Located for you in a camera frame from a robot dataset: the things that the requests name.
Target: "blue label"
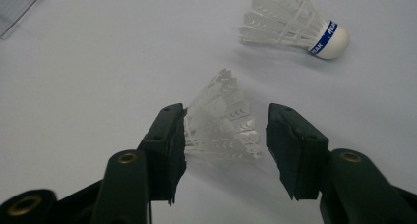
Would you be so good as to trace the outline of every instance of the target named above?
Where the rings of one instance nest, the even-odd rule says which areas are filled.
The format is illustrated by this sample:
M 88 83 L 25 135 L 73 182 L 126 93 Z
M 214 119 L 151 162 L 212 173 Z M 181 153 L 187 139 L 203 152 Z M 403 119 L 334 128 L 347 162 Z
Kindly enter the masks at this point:
M 337 23 L 330 21 L 328 24 L 328 28 L 326 29 L 322 38 L 320 38 L 319 42 L 317 42 L 317 44 L 311 50 L 309 50 L 309 52 L 314 55 L 319 54 L 320 51 L 322 51 L 326 47 L 328 42 L 331 40 L 336 30 L 337 30 Z

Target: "screw hole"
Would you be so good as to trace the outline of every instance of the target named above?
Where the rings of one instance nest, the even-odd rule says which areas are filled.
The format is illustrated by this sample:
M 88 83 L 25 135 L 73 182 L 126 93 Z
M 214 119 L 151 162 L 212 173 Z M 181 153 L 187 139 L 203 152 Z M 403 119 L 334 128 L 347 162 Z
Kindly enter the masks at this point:
M 131 163 L 137 159 L 138 159 L 138 155 L 136 155 L 135 153 L 125 153 L 125 154 L 120 155 L 117 161 L 119 163 L 126 164 L 126 163 Z
M 362 158 L 353 152 L 343 152 L 340 154 L 340 157 L 348 162 L 359 163 L 362 161 Z
M 10 216 L 25 215 L 42 203 L 42 197 L 40 195 L 24 196 L 15 202 L 8 210 Z

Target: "white surface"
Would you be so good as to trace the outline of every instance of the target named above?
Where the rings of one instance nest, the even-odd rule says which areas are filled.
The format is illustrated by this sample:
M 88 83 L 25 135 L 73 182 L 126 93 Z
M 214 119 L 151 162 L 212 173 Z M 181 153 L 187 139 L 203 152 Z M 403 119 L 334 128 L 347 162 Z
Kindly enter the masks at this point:
M 251 0 L 41 0 L 0 42 L 0 200 L 48 188 L 59 198 L 102 178 L 158 111 L 186 106 L 221 69 L 248 92 L 265 144 L 268 105 L 296 109 L 330 149 L 367 154 L 417 193 L 417 3 L 312 0 L 349 31 L 342 57 L 242 45 Z M 291 201 L 269 154 L 258 164 L 188 158 L 176 203 L 153 223 L 322 223 Z

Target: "shuttlecock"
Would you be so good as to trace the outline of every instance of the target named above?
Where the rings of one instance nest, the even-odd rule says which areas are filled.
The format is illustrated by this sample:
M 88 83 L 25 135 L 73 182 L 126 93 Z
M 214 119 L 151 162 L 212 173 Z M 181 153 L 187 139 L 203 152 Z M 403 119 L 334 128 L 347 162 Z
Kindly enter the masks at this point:
M 231 72 L 224 69 L 187 108 L 185 152 L 229 159 L 258 158 L 260 135 L 254 128 L 255 118 L 250 115 L 243 91 L 237 88 Z
M 306 48 L 323 59 L 340 56 L 349 44 L 346 29 L 323 19 L 310 0 L 252 0 L 241 39 Z

